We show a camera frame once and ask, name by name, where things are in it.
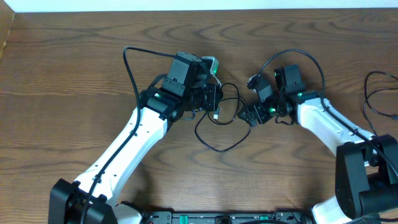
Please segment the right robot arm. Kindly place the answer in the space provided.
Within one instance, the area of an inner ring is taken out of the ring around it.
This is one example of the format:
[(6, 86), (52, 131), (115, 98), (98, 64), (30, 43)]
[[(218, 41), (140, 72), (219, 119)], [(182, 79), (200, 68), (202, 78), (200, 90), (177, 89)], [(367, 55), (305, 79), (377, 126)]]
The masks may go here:
[(275, 69), (277, 89), (260, 74), (247, 87), (258, 94), (238, 116), (250, 126), (290, 116), (336, 157), (335, 196), (314, 205), (301, 223), (382, 223), (397, 208), (397, 140), (361, 129), (334, 109), (319, 91), (307, 91), (296, 65)]

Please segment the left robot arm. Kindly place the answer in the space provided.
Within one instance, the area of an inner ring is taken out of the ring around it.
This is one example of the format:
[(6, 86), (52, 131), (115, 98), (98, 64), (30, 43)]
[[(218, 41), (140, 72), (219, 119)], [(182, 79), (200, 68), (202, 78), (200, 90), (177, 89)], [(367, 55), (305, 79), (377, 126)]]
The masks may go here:
[(137, 106), (127, 125), (101, 157), (74, 182), (60, 179), (50, 191), (49, 223), (132, 223), (144, 215), (119, 203), (121, 191), (149, 149), (184, 112), (215, 111), (222, 98), (219, 82), (210, 83), (215, 57), (177, 52), (170, 70), (136, 94)]

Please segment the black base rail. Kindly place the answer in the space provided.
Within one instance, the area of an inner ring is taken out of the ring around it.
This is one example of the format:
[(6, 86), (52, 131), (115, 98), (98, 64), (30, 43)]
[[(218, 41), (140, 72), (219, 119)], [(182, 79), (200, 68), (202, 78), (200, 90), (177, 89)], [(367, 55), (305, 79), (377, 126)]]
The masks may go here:
[(315, 223), (308, 212), (278, 209), (274, 212), (174, 212), (161, 210), (146, 212), (140, 224), (246, 223), (272, 220), (282, 223)]

